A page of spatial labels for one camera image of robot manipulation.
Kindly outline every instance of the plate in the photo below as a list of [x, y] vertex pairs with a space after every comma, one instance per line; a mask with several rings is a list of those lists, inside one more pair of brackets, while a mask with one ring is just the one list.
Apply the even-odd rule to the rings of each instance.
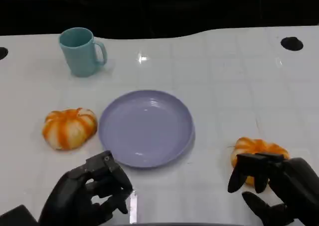
[[164, 165], [181, 155], [194, 137], [187, 107], [160, 91], [135, 91], [115, 99], [102, 113], [99, 137], [105, 150], [132, 167]]

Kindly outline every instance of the table surface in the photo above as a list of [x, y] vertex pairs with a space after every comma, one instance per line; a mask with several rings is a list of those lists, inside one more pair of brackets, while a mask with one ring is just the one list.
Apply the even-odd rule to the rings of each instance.
[[[280, 41], [287, 36], [299, 38], [304, 48], [284, 49]], [[48, 147], [41, 129], [50, 111], [83, 107], [100, 117], [115, 98], [140, 89], [180, 98], [196, 128], [193, 149], [173, 164], [124, 167], [138, 192], [140, 223], [261, 225], [240, 192], [227, 193], [230, 146], [242, 136], [276, 142], [319, 172], [318, 27], [100, 39], [108, 70], [89, 78], [71, 76], [57, 38], [0, 37], [0, 46], [9, 50], [0, 61], [0, 214], [25, 204], [38, 218], [59, 177], [102, 151], [97, 135], [75, 151]], [[279, 202], [270, 189], [261, 197]]]

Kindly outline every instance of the teal mug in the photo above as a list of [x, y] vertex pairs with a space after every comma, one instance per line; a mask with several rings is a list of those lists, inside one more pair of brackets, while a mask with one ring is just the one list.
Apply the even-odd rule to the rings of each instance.
[[[77, 27], [64, 31], [59, 42], [71, 73], [77, 77], [91, 76], [106, 64], [104, 44], [94, 40], [93, 33], [86, 28]], [[102, 61], [97, 58], [95, 44], [102, 50]]]

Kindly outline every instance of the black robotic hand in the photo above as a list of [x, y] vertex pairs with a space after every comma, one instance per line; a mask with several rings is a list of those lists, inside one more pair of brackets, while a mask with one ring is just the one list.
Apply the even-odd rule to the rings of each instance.
[[284, 159], [277, 154], [239, 154], [228, 183], [233, 193], [253, 176], [256, 193], [269, 184], [283, 201], [270, 207], [250, 192], [243, 198], [264, 226], [285, 226], [299, 219], [306, 226], [319, 226], [319, 178], [311, 166], [301, 158]]
[[[110, 151], [86, 160], [86, 163], [65, 173], [47, 199], [39, 225], [41, 226], [97, 226], [112, 218], [119, 209], [127, 214], [125, 200], [132, 185], [114, 161]], [[109, 196], [107, 201], [93, 204], [91, 199]]]

